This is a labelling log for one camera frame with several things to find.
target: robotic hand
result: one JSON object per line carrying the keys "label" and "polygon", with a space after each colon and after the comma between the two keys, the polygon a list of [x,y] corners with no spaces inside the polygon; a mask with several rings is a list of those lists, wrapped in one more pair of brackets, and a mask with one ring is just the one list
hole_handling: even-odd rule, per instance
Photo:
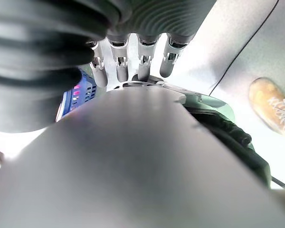
{"label": "robotic hand", "polygon": [[128,37],[139,40],[138,78],[147,81],[156,42],[168,33],[160,74],[168,77],[215,0],[0,0],[0,132],[55,122],[63,93],[90,63],[107,85],[98,41],[111,44],[120,82],[128,80]]}

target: blue crate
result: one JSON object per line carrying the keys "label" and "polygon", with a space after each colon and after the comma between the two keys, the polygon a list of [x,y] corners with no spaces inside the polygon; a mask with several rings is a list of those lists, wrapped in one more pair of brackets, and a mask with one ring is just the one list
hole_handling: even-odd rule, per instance
{"label": "blue crate", "polygon": [[79,107],[83,103],[93,99],[96,94],[96,83],[85,71],[80,70],[82,79],[71,90],[63,94],[63,99],[59,107],[56,121],[64,115]]}

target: black wire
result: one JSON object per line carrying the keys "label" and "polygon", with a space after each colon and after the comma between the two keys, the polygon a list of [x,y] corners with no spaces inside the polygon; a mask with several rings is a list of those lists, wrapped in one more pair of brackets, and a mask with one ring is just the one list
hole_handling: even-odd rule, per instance
{"label": "black wire", "polygon": [[214,88],[211,90],[209,96],[213,93],[213,91],[216,89],[216,87],[219,85],[219,83],[223,80],[223,78],[225,77],[226,73],[228,72],[228,70],[230,69],[231,65],[234,63],[234,61],[237,59],[237,57],[239,56],[239,54],[242,53],[242,51],[245,49],[245,47],[247,46],[247,44],[252,40],[252,38],[256,35],[256,33],[262,28],[262,26],[265,24],[265,22],[267,21],[267,19],[270,17],[271,13],[275,10],[277,4],[278,4],[279,0],[276,1],[275,5],[273,6],[273,8],[271,9],[271,11],[269,12],[268,16],[265,18],[265,20],[263,21],[263,23],[260,25],[260,27],[258,27],[258,29],[254,32],[254,34],[249,38],[249,40],[247,41],[247,43],[242,47],[242,49],[239,51],[239,53],[234,57],[234,59],[232,60],[232,62],[230,63],[230,65],[228,66],[228,68],[226,69],[226,71],[224,72],[223,76],[221,77],[221,79],[218,81],[218,83],[214,86]]}
{"label": "black wire", "polygon": [[283,189],[285,189],[285,184],[283,182],[281,182],[280,180],[278,180],[275,177],[272,177],[271,179],[274,183],[276,183],[277,185],[281,186]]}

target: shoe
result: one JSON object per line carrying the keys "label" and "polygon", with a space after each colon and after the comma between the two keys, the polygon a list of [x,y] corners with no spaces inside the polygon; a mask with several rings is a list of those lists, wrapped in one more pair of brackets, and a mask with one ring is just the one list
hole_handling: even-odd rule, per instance
{"label": "shoe", "polygon": [[268,78],[255,80],[249,89],[254,111],[275,132],[285,135],[285,95]]}

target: tan shoe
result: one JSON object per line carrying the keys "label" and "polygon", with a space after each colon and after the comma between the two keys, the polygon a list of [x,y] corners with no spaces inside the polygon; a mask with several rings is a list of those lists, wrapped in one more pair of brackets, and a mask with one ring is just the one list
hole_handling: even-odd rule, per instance
{"label": "tan shoe", "polygon": [[275,132],[285,135],[285,95],[268,78],[255,80],[249,89],[254,111]]}

